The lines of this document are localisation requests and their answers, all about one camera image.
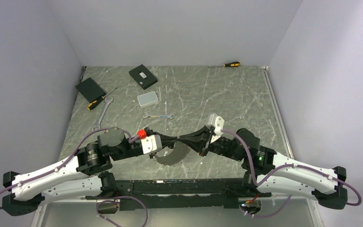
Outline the metal oval key organizer plate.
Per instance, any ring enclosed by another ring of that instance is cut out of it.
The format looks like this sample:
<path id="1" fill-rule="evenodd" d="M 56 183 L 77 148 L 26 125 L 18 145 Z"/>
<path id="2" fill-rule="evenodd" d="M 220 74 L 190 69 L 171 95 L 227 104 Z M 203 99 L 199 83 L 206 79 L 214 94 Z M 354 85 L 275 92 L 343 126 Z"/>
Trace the metal oval key organizer plate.
<path id="1" fill-rule="evenodd" d="M 163 156 L 159 156 L 157 153 L 154 154 L 154 160 L 165 166 L 173 166 L 181 162 L 190 152 L 190 148 L 180 142 L 176 142 L 173 148 L 166 147 Z"/>

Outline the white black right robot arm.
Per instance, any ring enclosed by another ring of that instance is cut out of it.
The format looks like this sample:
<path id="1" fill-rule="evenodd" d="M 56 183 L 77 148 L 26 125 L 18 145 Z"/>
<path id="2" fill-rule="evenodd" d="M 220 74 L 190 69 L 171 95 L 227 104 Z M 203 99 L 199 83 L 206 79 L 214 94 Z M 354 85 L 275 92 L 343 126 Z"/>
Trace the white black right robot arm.
<path id="1" fill-rule="evenodd" d="M 245 170 L 242 192 L 247 196 L 264 193 L 284 193 L 315 200 L 319 205 L 341 210 L 348 204 L 348 192 L 343 186 L 346 169 L 341 166 L 321 168 L 307 165 L 260 144 L 260 139 L 246 128 L 228 131 L 233 138 L 215 137 L 212 128 L 178 137 L 200 156 L 209 152 L 241 162 Z"/>

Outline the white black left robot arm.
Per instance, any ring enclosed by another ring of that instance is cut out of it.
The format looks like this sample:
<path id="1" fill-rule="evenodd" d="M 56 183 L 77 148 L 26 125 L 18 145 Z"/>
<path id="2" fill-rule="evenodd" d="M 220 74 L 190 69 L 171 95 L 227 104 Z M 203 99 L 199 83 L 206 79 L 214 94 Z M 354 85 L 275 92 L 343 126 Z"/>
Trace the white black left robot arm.
<path id="1" fill-rule="evenodd" d="M 131 136 L 112 127 L 98 129 L 96 141 L 76 150 L 68 157 L 42 169 L 3 175 L 3 186 L 9 192 L 2 197 L 1 209 L 11 216 L 22 216 L 54 201 L 75 197 L 112 198 L 119 194 L 115 177 L 109 172 L 112 162 L 151 155 L 177 141 L 149 128 Z"/>

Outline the small silver open-end wrench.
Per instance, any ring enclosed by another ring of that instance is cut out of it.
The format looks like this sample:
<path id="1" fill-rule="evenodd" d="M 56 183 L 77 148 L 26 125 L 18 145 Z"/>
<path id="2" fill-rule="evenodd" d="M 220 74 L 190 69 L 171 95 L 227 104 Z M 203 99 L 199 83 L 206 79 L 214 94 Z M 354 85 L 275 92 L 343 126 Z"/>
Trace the small silver open-end wrench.
<path id="1" fill-rule="evenodd" d="M 171 113 L 171 114 L 149 114 L 149 113 L 144 113 L 143 118 L 169 118 L 169 119 L 174 119 L 175 118 L 175 114 Z"/>

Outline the translucent white plastic box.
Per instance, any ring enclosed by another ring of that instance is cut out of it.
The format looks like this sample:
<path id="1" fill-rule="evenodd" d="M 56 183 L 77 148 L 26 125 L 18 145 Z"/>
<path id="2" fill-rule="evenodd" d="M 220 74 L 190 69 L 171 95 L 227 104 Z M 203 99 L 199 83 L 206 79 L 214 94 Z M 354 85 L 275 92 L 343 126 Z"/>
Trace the translucent white plastic box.
<path id="1" fill-rule="evenodd" d="M 155 91 L 151 91 L 137 96 L 138 104 L 141 108 L 148 107 L 159 102 L 159 98 Z"/>

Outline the black box with white label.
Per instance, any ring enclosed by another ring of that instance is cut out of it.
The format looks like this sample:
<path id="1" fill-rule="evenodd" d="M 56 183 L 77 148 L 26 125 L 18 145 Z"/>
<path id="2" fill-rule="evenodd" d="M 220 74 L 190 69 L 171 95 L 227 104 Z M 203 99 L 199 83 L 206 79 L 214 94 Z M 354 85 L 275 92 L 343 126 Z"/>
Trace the black box with white label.
<path id="1" fill-rule="evenodd" d="M 158 82 L 157 77 L 143 64 L 130 70 L 129 75 L 143 90 L 148 89 Z"/>

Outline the large silver combination wrench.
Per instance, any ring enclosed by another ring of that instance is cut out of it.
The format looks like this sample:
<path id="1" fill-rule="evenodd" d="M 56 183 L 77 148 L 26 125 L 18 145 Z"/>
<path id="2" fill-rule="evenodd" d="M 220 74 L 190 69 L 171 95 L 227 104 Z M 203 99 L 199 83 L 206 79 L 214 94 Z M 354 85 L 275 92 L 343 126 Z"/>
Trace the large silver combination wrench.
<path id="1" fill-rule="evenodd" d="M 95 122 L 95 124 L 92 126 L 91 130 L 92 131 L 96 131 L 98 129 L 101 129 L 101 122 L 104 118 L 104 115 L 109 107 L 109 105 L 113 102 L 113 97 L 105 97 L 104 98 L 104 107 L 102 109 L 102 111 L 100 112 L 100 115 L 97 119 L 97 121 Z"/>

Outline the yellow black screwdriver at back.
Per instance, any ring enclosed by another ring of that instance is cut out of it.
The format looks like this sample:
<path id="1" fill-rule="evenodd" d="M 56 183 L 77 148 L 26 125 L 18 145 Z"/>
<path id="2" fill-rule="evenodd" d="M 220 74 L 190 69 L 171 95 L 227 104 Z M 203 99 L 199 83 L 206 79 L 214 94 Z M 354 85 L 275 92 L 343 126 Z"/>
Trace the yellow black screwdriver at back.
<path id="1" fill-rule="evenodd" d="M 236 68 L 239 67 L 241 64 L 238 61 L 225 63 L 222 66 L 209 66 L 209 68 L 217 68 L 217 67 L 223 67 L 223 68 Z"/>

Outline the yellow black screwdriver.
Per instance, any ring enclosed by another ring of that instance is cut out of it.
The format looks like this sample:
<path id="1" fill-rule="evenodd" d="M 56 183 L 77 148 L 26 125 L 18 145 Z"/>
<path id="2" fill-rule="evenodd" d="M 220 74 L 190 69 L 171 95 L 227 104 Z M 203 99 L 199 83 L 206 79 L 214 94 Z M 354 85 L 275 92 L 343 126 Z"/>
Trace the yellow black screwdriver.
<path id="1" fill-rule="evenodd" d="M 107 94 L 105 94 L 104 96 L 97 98 L 95 101 L 91 102 L 88 106 L 87 109 L 89 111 L 95 109 L 110 93 L 112 93 L 113 91 L 115 91 L 117 89 L 117 87 L 115 87 L 112 91 L 108 92 Z"/>
<path id="2" fill-rule="evenodd" d="M 236 68 L 239 67 L 241 64 L 238 61 L 225 63 L 222 66 L 209 66 L 209 68 L 217 68 L 217 67 L 223 67 L 223 68 Z"/>

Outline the yellow black screwdriver at left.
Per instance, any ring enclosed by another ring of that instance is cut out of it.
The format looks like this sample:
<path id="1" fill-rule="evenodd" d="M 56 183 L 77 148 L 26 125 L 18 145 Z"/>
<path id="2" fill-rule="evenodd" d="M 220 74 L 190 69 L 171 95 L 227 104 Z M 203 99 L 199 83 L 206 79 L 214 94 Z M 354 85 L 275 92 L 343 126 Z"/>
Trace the yellow black screwdriver at left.
<path id="1" fill-rule="evenodd" d="M 115 91 L 117 89 L 117 87 L 115 87 L 112 91 L 108 92 L 107 94 L 105 94 L 104 96 L 97 98 L 95 101 L 91 102 L 88 106 L 87 109 L 89 111 L 95 109 L 110 93 L 112 93 L 113 91 Z"/>

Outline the flat black box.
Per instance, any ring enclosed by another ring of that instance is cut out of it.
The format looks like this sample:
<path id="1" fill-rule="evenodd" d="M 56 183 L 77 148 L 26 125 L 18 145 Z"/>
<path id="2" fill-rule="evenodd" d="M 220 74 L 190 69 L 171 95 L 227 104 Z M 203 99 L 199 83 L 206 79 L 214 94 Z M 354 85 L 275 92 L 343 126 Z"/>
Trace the flat black box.
<path id="1" fill-rule="evenodd" d="M 92 78 L 85 79 L 75 88 L 89 103 L 106 95 L 106 92 Z"/>

